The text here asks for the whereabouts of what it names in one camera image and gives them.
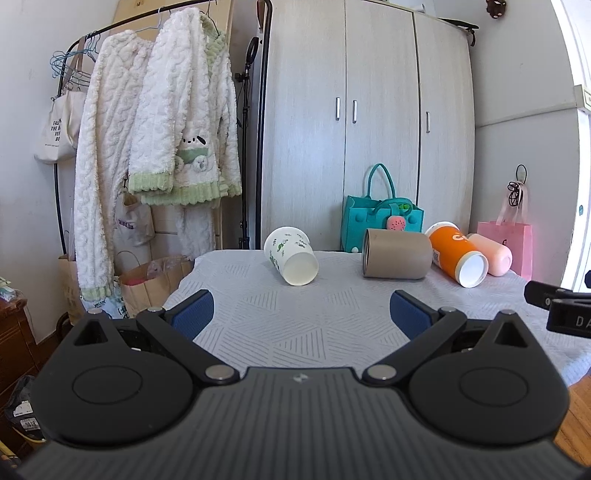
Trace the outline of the brown paper shopping bag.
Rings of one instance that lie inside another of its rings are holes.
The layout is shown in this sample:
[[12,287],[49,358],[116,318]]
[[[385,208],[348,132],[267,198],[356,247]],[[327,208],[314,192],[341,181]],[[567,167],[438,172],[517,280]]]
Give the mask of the brown paper shopping bag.
[[162,307],[193,270],[194,261],[185,256],[151,260],[118,276],[122,299],[130,317],[150,307]]

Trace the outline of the orange white cup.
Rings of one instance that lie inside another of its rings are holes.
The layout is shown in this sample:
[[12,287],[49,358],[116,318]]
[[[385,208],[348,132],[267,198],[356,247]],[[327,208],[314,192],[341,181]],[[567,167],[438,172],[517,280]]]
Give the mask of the orange white cup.
[[426,231],[433,262],[464,288],[479,286],[488,274],[486,256],[452,222],[441,221]]

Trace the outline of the grey three-door wardrobe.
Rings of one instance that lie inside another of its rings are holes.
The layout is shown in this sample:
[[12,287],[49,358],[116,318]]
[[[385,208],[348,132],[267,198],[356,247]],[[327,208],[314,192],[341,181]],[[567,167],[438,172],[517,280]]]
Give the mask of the grey three-door wardrobe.
[[367,192],[467,229],[476,31],[385,1],[267,2],[256,242],[294,226],[338,249],[346,199]]

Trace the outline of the white patterned tablecloth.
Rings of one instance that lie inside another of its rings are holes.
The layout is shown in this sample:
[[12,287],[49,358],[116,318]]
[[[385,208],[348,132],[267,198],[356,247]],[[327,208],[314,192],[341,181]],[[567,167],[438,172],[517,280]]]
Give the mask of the white patterned tablecloth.
[[195,260],[164,306],[170,309],[201,289],[211,292],[211,323],[193,340],[239,372],[256,366],[345,366],[363,372],[408,341],[390,316],[390,298],[399,289],[434,309],[455,307],[471,319],[492,319],[512,309],[567,385],[590,370],[589,340],[547,331],[546,311],[525,302],[526,282],[514,273],[489,276],[465,289],[438,268],[419,281],[367,279],[359,254],[319,252],[317,258],[317,278],[293,287],[263,252],[212,251]]

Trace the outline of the black clothes rack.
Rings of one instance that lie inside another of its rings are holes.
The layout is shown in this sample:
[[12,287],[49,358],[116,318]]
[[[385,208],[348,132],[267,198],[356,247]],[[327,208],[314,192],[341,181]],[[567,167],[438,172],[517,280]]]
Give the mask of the black clothes rack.
[[[58,92],[85,91],[94,61],[102,41],[109,35],[125,29],[136,30],[138,35],[152,40],[156,31],[153,24],[164,19],[164,8],[171,1],[120,1],[117,4],[112,25],[104,31],[96,30],[82,36],[65,54],[55,54],[50,64],[58,79]],[[232,69],[238,71],[245,60],[247,43],[262,32],[263,9],[253,1],[204,1],[197,7],[209,14],[217,27],[226,33]],[[58,271],[62,292],[66,301],[63,320],[75,323],[84,312],[79,299],[76,269],[74,268],[71,209],[74,192],[74,160],[67,159],[53,166],[54,197],[58,230],[63,254],[58,258]],[[133,248],[133,255],[140,261],[166,256],[180,251],[170,207],[158,207],[152,211],[156,229],[155,239],[149,245]],[[215,214],[215,239],[218,246],[235,248],[238,245],[238,202],[226,200]]]

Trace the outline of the white fluffy robe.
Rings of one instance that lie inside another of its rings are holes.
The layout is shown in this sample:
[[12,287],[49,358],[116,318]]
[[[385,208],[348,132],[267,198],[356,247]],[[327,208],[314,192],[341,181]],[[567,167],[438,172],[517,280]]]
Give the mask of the white fluffy robe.
[[[139,94],[154,40],[126,30],[107,38],[96,60],[78,139],[74,239],[77,279],[83,299],[104,299],[114,288],[115,206],[128,188],[128,164]],[[175,206],[184,252],[211,250],[211,202]]]

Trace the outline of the brown cylindrical cup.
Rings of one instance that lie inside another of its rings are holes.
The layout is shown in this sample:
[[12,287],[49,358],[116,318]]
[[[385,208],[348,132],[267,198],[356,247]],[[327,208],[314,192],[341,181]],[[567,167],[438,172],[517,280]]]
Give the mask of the brown cylindrical cup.
[[368,229],[363,239],[367,278],[420,280],[431,269],[433,248],[423,233]]

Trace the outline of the white green fluffy pajama top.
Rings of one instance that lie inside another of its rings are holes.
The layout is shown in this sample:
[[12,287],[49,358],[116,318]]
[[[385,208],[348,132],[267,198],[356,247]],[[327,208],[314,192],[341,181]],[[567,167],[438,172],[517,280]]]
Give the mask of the white green fluffy pajama top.
[[228,43],[197,8],[172,13],[155,38],[133,123],[128,188],[150,206],[242,193]]

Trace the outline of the white canvas tote bag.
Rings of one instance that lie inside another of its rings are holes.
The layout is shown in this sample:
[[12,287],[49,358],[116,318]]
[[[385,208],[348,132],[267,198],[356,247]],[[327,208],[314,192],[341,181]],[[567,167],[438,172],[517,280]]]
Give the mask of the white canvas tote bag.
[[81,116],[85,101],[84,89],[89,77],[82,71],[85,38],[75,49],[56,51],[50,59],[54,77],[58,79],[58,93],[40,131],[34,158],[45,164],[56,164],[76,155]]

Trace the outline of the white paper cup green leaves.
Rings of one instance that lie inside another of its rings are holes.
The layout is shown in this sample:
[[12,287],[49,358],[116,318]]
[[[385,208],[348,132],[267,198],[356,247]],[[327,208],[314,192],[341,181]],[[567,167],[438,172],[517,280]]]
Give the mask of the white paper cup green leaves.
[[273,230],[264,242],[263,252],[290,286],[308,285],[318,275],[320,266],[310,239],[296,227]]

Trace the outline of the pink cup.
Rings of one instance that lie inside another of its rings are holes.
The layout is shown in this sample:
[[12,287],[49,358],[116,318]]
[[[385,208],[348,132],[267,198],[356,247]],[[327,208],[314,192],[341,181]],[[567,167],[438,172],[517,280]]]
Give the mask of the pink cup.
[[513,254],[506,245],[477,233],[469,234],[468,240],[487,258],[490,275],[501,277],[511,269]]

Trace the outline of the teal felt handbag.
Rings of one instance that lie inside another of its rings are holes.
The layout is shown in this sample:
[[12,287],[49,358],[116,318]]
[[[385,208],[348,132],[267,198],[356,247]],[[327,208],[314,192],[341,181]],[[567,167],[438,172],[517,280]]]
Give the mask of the teal felt handbag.
[[[384,200],[372,197],[373,177],[379,168],[383,169],[390,187],[390,194]],[[424,211],[409,198],[397,196],[390,171],[383,163],[377,163],[370,170],[367,195],[346,198],[344,213],[342,213],[342,251],[349,253],[362,251],[366,231],[368,229],[386,229],[391,217],[394,218],[396,227],[403,231],[422,232]]]

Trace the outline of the pink paper gift bag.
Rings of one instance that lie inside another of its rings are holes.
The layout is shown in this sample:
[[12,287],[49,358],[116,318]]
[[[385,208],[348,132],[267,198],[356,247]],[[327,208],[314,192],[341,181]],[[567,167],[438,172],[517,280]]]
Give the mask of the pink paper gift bag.
[[508,184],[508,193],[494,221],[479,222],[477,233],[506,245],[513,254],[511,269],[531,280],[534,261],[533,226],[528,222],[529,194],[524,182]]

